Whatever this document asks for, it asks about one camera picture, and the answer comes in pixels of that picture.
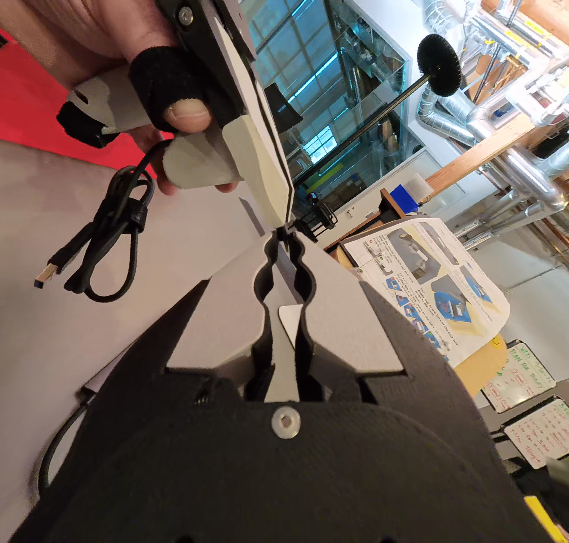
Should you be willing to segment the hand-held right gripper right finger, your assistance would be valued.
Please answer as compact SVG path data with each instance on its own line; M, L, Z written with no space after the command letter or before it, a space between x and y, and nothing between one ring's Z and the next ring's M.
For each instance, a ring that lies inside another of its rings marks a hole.
M303 299L295 341L302 402L320 402L345 381L399 376L405 369L360 280L306 235L289 236L294 286Z

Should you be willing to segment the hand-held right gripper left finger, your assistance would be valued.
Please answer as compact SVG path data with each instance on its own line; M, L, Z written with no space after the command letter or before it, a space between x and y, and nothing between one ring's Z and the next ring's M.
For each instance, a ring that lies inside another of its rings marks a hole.
M246 400L265 399L275 369L265 300L278 249L278 235L264 235L209 278L167 373L229 379Z

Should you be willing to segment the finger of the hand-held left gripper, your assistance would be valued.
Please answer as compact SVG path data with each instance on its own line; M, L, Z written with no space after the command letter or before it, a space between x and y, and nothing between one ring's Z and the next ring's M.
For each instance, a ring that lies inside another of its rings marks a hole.
M266 221L274 229L285 226L291 190L274 154L273 142L266 146L250 115L224 126L222 136Z
M236 84L237 90L240 93L240 98L244 103L244 115L250 115L252 117L254 124L256 125L258 132L260 133L260 136L267 147L270 145L270 141L273 142L274 154L278 157L279 164L291 190L288 217L288 220L290 220L294 188L290 173L288 171L286 157L284 155L281 142L276 131L276 126L270 108L268 106L266 95L258 83L251 66L247 65L239 56L235 45L231 41L231 38L227 31L224 29L219 17L216 14L210 15L208 22L210 24L210 28L215 37L217 45L219 46L220 51L223 55L225 63L229 68L233 82Z

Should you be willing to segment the red plastic bin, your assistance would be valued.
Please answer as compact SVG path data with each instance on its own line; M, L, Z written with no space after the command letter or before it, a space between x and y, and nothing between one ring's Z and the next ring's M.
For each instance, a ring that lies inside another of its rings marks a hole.
M136 165L143 152L128 134L105 148L69 137L56 120L67 91L1 31L1 141L110 169Z

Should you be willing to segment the person's left hand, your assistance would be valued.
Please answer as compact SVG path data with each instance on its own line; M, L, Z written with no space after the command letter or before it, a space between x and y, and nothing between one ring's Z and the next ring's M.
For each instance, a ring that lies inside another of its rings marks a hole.
M1 29L68 90L178 45L155 0L1 0Z

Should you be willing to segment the white document stand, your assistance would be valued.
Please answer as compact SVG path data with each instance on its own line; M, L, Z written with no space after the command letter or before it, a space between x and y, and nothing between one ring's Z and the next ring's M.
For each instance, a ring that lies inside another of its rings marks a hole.
M279 320L293 349L296 347L302 309L303 305L283 305L278 309Z

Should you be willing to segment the black metal cart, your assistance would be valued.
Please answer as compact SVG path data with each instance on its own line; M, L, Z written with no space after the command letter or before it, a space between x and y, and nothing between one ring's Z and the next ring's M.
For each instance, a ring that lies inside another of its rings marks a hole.
M337 223L338 218L328 205L316 203L305 215L295 219L293 227L313 243L318 243L318 235L334 229Z

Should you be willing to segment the printed instruction sheet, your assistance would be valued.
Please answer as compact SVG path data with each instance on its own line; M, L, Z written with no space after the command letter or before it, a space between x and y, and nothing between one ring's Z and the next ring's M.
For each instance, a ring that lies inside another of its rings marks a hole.
M359 278L456 368L501 333L504 293L441 219L416 213L340 243Z

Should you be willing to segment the whiteboard with writing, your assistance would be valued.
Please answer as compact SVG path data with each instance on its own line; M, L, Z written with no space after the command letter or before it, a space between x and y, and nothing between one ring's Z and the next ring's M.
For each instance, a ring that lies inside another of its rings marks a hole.
M552 397L505 424L502 431L533 469L544 468L549 460L568 456L568 405Z
M508 343L505 365L481 392L494 411L501 414L554 389L556 385L553 376L531 348L516 339Z

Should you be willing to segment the black stanchion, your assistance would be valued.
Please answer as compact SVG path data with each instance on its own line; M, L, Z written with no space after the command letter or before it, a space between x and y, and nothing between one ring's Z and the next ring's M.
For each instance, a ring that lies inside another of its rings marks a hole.
M404 90L387 105L377 109L364 123L350 134L342 143L337 145L316 164L299 174L293 180L293 188L297 189L311 176L319 173L327 165L339 158L353 143L369 132L375 125L384 120L404 101L410 98L424 85L442 97L449 97L458 91L462 72L455 50L446 39L438 34L429 34L419 43L416 60L422 76Z

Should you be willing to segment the brown desk black frame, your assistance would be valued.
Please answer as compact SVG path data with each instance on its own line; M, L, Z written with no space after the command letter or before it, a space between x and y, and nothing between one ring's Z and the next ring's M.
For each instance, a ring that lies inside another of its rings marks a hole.
M336 250L340 243L355 236L364 234L365 232L384 226L393 221L397 221L405 217L401 207L395 202L391 194L384 188L380 190L380 202L378 209L371 212L369 217L363 218L360 222L355 223L355 219L351 212L355 211L355 206L349 206L343 213L336 215L337 222L333 229L325 231L319 235L318 244L327 253Z

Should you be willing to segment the silver air duct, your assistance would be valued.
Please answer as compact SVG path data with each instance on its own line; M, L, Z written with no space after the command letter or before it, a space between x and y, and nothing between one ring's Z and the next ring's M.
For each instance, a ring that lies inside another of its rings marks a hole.
M427 85L417 109L418 118L426 126L474 148L522 115L534 128L568 120L568 45L522 13L522 0L499 0L494 13L483 9L482 0L412 1L422 7L425 27L451 41L462 57L462 68L475 69L480 57L496 53L497 60L511 61L525 69L479 105L465 90L444 97L434 91L434 85ZM567 207L568 195L554 180L568 172L568 143L545 158L522 146L508 147L475 163L474 170L487 164L511 190L487 212L460 227L456 236L488 226L517 205L529 205L488 227L466 243L466 248L507 230L545 220Z

